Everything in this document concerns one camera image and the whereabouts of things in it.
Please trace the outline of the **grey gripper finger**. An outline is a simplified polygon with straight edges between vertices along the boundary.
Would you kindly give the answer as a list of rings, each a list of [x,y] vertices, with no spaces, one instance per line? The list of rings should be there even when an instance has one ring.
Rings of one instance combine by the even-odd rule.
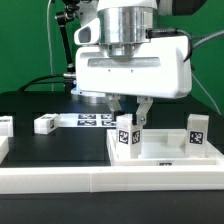
[[[147,123],[147,113],[153,104],[153,99],[148,96],[137,97],[138,108],[132,116],[132,124],[144,126]]]
[[[116,117],[122,114],[122,109],[119,103],[120,95],[119,94],[107,94],[106,102],[111,111],[112,120],[115,121]]]

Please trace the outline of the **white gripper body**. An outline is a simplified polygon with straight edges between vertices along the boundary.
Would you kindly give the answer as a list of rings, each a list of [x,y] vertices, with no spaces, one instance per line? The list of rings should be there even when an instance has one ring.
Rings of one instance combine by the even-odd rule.
[[[99,37],[98,19],[74,33],[80,90],[154,98],[182,98],[191,91],[187,37],[153,38],[136,44],[134,54],[123,57],[110,57]]]

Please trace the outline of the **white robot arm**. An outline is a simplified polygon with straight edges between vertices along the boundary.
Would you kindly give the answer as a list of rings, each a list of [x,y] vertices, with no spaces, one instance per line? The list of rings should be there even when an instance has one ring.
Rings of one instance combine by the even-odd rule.
[[[122,95],[139,103],[135,125],[145,125],[155,98],[182,98],[192,89],[191,36],[162,29],[159,15],[187,16],[207,0],[62,0],[59,27],[79,18],[76,57],[67,54],[68,72],[81,92],[103,93],[113,117],[123,113]]]

